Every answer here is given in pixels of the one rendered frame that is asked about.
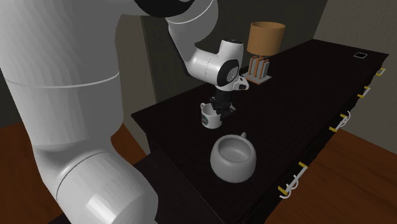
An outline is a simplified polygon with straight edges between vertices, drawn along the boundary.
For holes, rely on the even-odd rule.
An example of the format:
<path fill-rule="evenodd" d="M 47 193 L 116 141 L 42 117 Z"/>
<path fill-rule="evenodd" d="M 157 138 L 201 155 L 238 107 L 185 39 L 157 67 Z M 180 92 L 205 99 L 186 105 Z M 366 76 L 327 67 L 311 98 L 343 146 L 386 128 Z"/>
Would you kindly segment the round grey mug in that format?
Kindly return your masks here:
<path fill-rule="evenodd" d="M 215 175 L 228 183 L 247 181 L 256 168 L 256 150 L 247 134 L 228 134 L 212 147 L 211 168 Z"/>

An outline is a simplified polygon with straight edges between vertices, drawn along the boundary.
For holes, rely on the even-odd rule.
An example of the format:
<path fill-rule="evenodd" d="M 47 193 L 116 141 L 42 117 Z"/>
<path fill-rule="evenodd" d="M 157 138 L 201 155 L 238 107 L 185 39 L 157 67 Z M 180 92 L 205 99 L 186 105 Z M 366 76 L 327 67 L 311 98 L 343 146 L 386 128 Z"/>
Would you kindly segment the white mug with green emblem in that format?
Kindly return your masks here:
<path fill-rule="evenodd" d="M 221 126 L 222 121 L 220 119 L 221 115 L 218 115 L 215 110 L 213 110 L 210 103 L 201 103 L 201 120 L 202 125 L 208 129 L 217 129 Z"/>

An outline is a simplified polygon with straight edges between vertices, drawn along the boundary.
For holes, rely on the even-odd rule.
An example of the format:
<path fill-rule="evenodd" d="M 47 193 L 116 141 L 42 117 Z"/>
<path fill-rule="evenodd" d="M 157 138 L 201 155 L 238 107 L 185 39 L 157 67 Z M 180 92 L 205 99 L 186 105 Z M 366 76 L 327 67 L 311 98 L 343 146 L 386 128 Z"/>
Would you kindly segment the dark robot stand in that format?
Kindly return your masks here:
<path fill-rule="evenodd" d="M 155 150 L 134 164 L 158 195 L 158 224 L 222 224 L 169 159 Z"/>

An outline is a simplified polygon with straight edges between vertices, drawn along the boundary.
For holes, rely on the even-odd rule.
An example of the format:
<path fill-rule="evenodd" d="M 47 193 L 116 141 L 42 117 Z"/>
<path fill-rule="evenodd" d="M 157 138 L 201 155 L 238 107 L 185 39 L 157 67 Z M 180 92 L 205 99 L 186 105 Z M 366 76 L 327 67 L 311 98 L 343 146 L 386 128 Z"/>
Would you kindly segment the dark wooden chest of drawers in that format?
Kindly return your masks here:
<path fill-rule="evenodd" d="M 354 54 L 366 53 L 364 59 Z M 386 53 L 312 39 L 278 53 L 271 79 L 233 94 L 235 113 L 218 129 L 202 125 L 200 104 L 215 94 L 205 84 L 134 113 L 133 119 L 222 224 L 263 224 L 281 201 L 309 150 L 333 134 L 351 101 L 371 82 Z M 210 165 L 214 143 L 247 134 L 256 169 L 243 183 L 227 183 Z"/>

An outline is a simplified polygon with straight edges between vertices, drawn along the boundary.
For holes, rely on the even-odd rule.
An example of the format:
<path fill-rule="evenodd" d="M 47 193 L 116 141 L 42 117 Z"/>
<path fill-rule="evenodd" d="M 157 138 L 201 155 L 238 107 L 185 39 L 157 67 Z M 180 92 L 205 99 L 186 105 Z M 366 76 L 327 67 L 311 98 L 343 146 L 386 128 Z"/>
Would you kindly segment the table lamp with brown shade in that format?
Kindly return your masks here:
<path fill-rule="evenodd" d="M 286 26 L 277 22 L 252 22 L 249 31 L 247 51 L 253 56 L 249 60 L 248 71 L 243 77 L 261 85 L 271 76 L 267 74 L 270 62 L 266 57 L 279 53 Z"/>

